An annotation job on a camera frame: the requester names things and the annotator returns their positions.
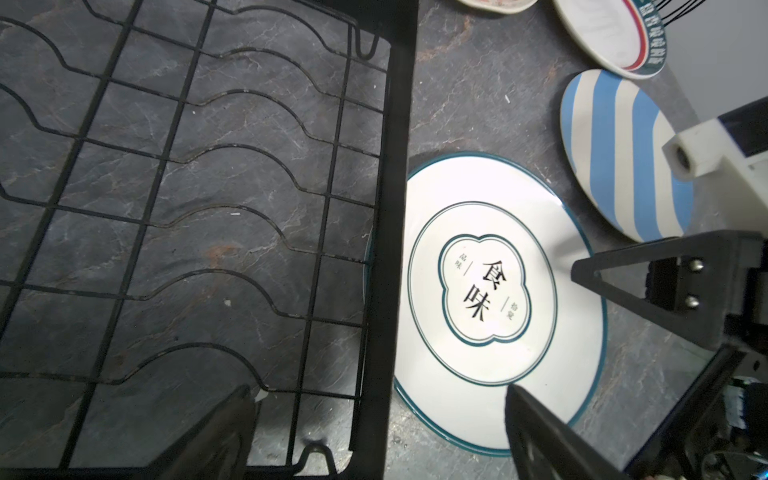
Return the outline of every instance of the striped plate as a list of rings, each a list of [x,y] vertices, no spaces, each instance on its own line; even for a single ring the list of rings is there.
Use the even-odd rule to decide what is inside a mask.
[[[637,85],[603,70],[579,74],[565,89],[560,130],[581,188],[614,227],[638,242],[683,234],[693,185],[672,176],[661,147],[674,130]]]

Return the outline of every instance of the screw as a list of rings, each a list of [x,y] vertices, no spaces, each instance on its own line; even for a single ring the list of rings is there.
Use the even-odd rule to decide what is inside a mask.
[[[693,260],[690,261],[690,263],[688,263],[688,269],[691,272],[700,272],[701,270],[704,269],[704,262],[702,262],[697,258],[694,258]]]
[[[685,306],[690,309],[694,309],[699,306],[699,299],[693,295],[685,297]]]

